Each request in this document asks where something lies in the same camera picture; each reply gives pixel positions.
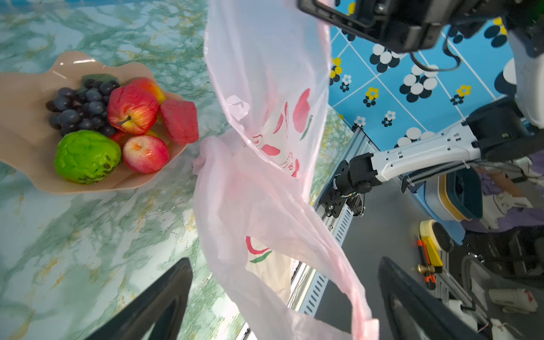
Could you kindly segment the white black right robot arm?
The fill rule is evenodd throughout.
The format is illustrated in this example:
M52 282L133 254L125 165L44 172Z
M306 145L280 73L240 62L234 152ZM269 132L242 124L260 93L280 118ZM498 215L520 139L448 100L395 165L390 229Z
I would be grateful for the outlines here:
M500 17L514 53L517 91L474 111L433 137L393 150L355 156L331 180L324 201L366 194L395 177L402 188L480 161L517 160L543 148L542 1L357 1L351 15L320 1L300 11L394 52L436 45L446 25L465 37Z

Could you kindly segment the red dragon fruit piece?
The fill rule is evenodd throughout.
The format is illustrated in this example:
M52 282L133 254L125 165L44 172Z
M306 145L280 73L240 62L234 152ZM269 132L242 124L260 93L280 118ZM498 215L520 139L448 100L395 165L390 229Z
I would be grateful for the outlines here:
M177 144L196 143L199 138L198 113L195 103L191 101L165 100L160 112L167 133Z

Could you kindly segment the pink printed plastic bag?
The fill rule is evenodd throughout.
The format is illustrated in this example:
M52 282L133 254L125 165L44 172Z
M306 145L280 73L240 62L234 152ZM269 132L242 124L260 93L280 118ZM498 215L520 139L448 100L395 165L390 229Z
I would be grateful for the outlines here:
M230 124L194 162L208 268L258 339L377 339L363 285L308 202L329 112L328 26L294 1L210 1L204 57ZM253 240L333 280L351 331L289 308L249 270Z

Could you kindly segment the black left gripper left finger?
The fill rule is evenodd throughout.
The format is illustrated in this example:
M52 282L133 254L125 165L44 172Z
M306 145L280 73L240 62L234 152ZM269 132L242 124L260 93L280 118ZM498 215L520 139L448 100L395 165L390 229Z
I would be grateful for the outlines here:
M193 281L190 260L183 258L136 299L89 335L89 339L176 339Z

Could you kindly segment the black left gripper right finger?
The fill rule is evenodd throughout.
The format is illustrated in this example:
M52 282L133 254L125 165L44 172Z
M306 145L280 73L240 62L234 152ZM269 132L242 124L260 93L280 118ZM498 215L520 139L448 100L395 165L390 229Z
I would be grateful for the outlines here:
M388 257L381 259L378 280L394 339L483 338Z

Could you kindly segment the large red apple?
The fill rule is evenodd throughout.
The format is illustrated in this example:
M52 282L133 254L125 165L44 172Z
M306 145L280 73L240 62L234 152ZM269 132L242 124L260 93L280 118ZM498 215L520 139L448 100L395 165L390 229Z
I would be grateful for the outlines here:
M133 85L112 91L108 104L109 123L133 135L144 135L157 122L158 100L150 92Z

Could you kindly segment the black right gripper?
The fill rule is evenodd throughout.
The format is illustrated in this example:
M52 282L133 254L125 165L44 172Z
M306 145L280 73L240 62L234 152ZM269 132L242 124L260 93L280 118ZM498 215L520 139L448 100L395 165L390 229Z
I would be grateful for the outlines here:
M349 15L325 1L298 1L297 6L300 11L356 37L404 53L433 48L460 2L356 1L355 11Z

